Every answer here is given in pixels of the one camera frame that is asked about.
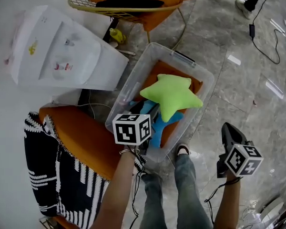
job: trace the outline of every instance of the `container handle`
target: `container handle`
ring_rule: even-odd
[[[178,58],[179,60],[189,64],[190,66],[192,67],[195,67],[196,66],[196,63],[194,60],[192,60],[191,58],[183,55],[182,53],[178,52],[178,51],[174,51],[171,53],[172,56]]]

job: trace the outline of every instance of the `green star pillow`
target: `green star pillow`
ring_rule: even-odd
[[[160,104],[162,120],[168,122],[177,110],[201,108],[203,102],[189,89],[190,78],[159,74],[158,81],[140,91],[140,95]]]

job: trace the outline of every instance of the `gray tile floor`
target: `gray tile floor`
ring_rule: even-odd
[[[228,121],[239,127],[265,156],[260,169],[252,177],[242,180],[239,225],[250,223],[242,220],[242,212],[254,201],[265,203],[276,195],[286,200],[286,37],[278,34],[278,52],[281,63],[275,65],[255,49],[248,35],[248,24],[235,8],[235,0],[188,0],[181,10],[187,20],[187,28],[177,50],[194,59],[196,63],[212,72],[215,83],[199,110],[194,121],[185,132],[182,140],[191,148],[191,159],[197,171],[197,185],[200,199],[209,197],[223,180],[216,178],[216,161],[222,153],[220,129]],[[259,0],[256,15],[262,2]],[[286,0],[267,0],[255,21],[256,44],[271,58],[277,60],[275,46],[275,27],[273,19],[284,30],[286,19]],[[120,29],[127,34],[128,23],[120,23]],[[151,33],[151,39],[172,48],[183,29],[180,15],[175,11],[166,21]],[[131,30],[128,44],[121,49],[136,52],[130,58],[118,89],[106,98],[113,104],[136,61],[142,54],[147,39],[141,25]],[[241,61],[238,65],[229,56]],[[271,80],[284,93],[283,99],[275,95],[266,82]],[[91,101],[103,100],[103,94],[92,92]],[[166,158],[157,167],[163,178],[163,208],[168,228],[176,228],[177,189],[174,184],[174,166]],[[212,200],[216,215],[221,201],[222,190]],[[142,219],[145,192],[143,183],[136,198],[135,206],[139,218],[133,228],[139,228]],[[209,213],[207,204],[203,203]],[[134,219],[131,203],[125,214],[125,228]],[[256,224],[253,228],[264,228]]]

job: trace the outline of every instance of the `clear plastic container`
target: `clear plastic container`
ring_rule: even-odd
[[[203,85],[196,95],[202,101],[205,100],[214,82],[213,74],[181,54],[152,42],[147,45],[145,51],[129,75],[106,120],[106,128],[112,133],[112,120],[117,114],[123,113],[129,102],[132,101],[133,98],[139,93],[143,83],[158,60],[161,60],[179,71],[182,71],[190,76],[193,76],[197,80],[202,81]],[[165,156],[172,150],[188,128],[189,124],[193,121],[197,111],[198,109],[196,108],[187,109],[183,119],[179,121],[177,127],[172,132],[164,147],[153,148],[150,146],[147,149],[146,156],[154,162],[163,161]]]

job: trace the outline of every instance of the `gray jeans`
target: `gray jeans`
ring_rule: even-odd
[[[157,175],[144,175],[147,195],[140,229],[167,229],[162,208],[161,179]],[[176,159],[175,181],[178,189],[177,229],[211,229],[196,188],[194,164],[187,154]]]

